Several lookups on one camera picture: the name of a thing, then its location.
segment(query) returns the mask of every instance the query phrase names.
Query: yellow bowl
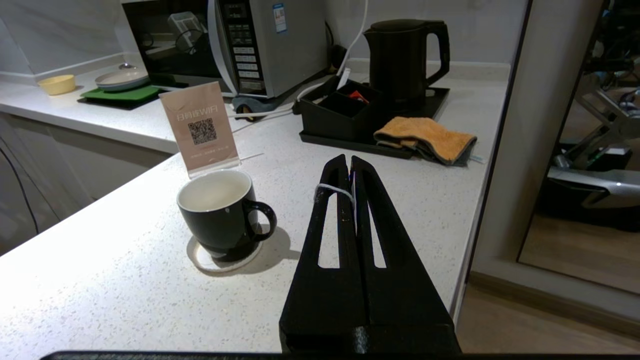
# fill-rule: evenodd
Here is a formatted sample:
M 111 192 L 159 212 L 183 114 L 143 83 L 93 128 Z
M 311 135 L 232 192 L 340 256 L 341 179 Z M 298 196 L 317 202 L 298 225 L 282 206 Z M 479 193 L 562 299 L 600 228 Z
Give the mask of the yellow bowl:
M 54 76 L 38 81 L 38 85 L 49 95 L 59 95 L 76 89 L 76 77 L 73 75 Z

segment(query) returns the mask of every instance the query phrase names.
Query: black electric kettle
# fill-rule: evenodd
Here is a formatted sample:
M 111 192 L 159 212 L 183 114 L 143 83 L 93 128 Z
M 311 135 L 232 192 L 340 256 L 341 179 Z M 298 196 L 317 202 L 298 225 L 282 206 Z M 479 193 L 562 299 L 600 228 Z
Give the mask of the black electric kettle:
M 427 74 L 427 35 L 438 37 L 440 69 Z M 449 32 L 444 21 L 387 20 L 364 32 L 371 51 L 369 82 L 390 101 L 391 111 L 419 108 L 425 90 L 449 72 Z

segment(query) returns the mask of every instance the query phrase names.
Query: microwave door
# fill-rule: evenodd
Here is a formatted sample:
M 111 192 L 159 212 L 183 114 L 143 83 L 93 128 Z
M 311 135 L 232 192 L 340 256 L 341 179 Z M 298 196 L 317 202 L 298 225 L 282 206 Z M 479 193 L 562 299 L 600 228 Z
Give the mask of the microwave door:
M 238 92 L 236 90 L 236 82 L 234 81 L 235 75 L 232 68 L 230 68 L 233 66 L 233 63 L 231 61 L 231 54 L 229 53 L 230 48 L 225 38 L 225 32 L 222 28 L 222 18 L 218 0 L 209 0 L 207 12 L 207 27 L 209 28 L 209 43 L 211 45 L 213 60 L 216 62 L 222 81 L 227 84 L 227 88 L 230 90 L 230 94 L 223 93 L 223 95 L 235 97 Z

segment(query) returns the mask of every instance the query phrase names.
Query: green cutting board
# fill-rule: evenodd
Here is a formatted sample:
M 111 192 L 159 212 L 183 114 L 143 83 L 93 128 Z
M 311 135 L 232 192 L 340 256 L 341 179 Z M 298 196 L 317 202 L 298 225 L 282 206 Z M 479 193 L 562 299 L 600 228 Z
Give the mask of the green cutting board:
M 160 89 L 151 85 L 122 92 L 105 92 L 103 89 L 97 88 L 80 94 L 80 96 L 89 99 L 142 101 L 156 95 L 159 91 Z

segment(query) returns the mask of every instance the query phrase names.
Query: mug handle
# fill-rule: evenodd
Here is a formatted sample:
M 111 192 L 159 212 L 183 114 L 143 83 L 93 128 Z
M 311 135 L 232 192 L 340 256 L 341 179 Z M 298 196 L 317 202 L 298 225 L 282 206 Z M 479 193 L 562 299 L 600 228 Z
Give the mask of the mug handle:
M 257 210 L 263 213 L 264 216 L 266 216 L 269 220 L 269 232 L 266 234 L 257 234 L 250 229 L 252 235 L 251 240 L 256 242 L 267 240 L 271 235 L 273 235 L 273 232 L 276 230 L 276 226 L 278 225 L 278 218 L 276 217 L 276 213 L 273 212 L 271 206 L 263 202 L 245 199 L 243 205 L 244 215 L 246 217 L 249 216 L 249 213 L 251 211 Z

